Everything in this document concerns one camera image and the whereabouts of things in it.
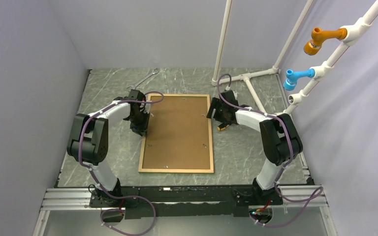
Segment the black yellow screwdriver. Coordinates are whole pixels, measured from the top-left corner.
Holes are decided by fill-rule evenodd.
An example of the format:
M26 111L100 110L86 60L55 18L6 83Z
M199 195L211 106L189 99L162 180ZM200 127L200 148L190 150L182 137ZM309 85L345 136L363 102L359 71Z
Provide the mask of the black yellow screwdriver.
M230 123L221 123L220 125L218 125L217 129L218 131L223 131L227 129L230 125L231 125Z

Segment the green wooden photo frame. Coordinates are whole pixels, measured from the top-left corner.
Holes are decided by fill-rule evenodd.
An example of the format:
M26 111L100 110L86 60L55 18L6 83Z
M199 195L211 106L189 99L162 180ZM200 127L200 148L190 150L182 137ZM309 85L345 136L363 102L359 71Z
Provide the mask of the green wooden photo frame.
M149 95L147 136L142 139L140 173L212 174L212 122L208 94Z

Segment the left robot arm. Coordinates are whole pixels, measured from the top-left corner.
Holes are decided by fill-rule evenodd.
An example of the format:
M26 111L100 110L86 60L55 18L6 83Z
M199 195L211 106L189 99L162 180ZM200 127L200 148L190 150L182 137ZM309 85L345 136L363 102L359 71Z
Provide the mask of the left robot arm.
M95 192L107 205L121 202L120 180L113 174L106 158L110 126L129 121L132 132L146 136L150 117L146 94L132 89L128 96L117 97L106 107L90 114L77 114L73 119L67 154L88 169L94 178Z

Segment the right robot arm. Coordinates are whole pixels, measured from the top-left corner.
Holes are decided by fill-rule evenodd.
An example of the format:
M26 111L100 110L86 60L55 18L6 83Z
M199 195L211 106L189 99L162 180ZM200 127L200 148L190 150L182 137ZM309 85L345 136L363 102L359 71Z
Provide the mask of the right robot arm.
M290 115L269 115L247 105L239 105L232 90L212 98L207 118L220 122L218 130L232 124L243 125L261 135L265 163L253 181L252 199L263 204L270 199L270 189L275 188L290 161L303 151L303 144Z

